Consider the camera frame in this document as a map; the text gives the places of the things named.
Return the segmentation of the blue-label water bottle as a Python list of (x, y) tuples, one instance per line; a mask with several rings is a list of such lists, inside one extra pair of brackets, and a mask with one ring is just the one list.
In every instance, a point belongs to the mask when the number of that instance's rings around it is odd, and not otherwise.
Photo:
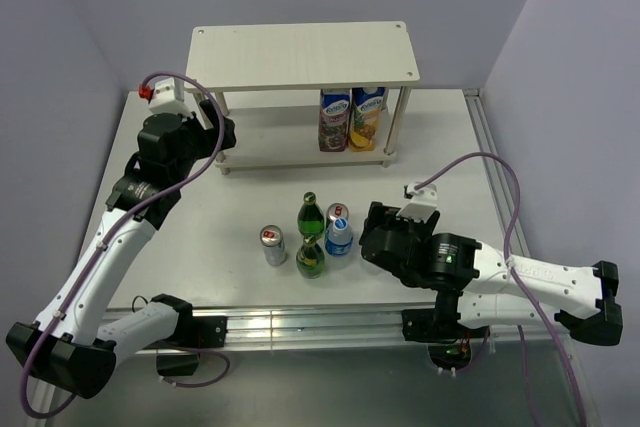
[(341, 270), (348, 265), (353, 241), (353, 230), (347, 219), (339, 217), (327, 227), (325, 252), (332, 269)]
[(368, 261), (363, 261), (362, 262), (362, 267), (370, 275), (379, 275), (380, 273), (383, 272), (383, 270), (380, 267), (378, 267), (375, 264), (373, 264), (371, 262), (368, 262)]

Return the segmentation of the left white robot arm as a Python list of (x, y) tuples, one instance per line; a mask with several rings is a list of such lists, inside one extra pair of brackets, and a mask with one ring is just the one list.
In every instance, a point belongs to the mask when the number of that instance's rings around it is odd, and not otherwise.
[(15, 323), (6, 344), (23, 367), (21, 381), (35, 378), (90, 399), (116, 367), (155, 343), (194, 346), (197, 334), (190, 303), (168, 294), (108, 325), (103, 315), (129, 267), (196, 178), (199, 160), (211, 162), (235, 146), (233, 122), (216, 101), (200, 102), (196, 113), (148, 117), (138, 150), (114, 185), (89, 247), (54, 299), (31, 323)]

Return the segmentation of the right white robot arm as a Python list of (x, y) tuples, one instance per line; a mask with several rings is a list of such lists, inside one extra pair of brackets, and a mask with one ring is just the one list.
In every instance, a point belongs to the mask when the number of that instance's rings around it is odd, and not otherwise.
[(432, 307), (402, 312), (406, 340), (444, 344), (481, 338), (494, 326), (550, 325), (584, 344), (619, 344), (623, 316), (616, 264), (569, 267), (505, 258), (473, 238), (436, 232), (438, 212), (425, 222), (399, 212), (372, 203), (359, 244), (365, 261), (408, 288), (436, 294)]

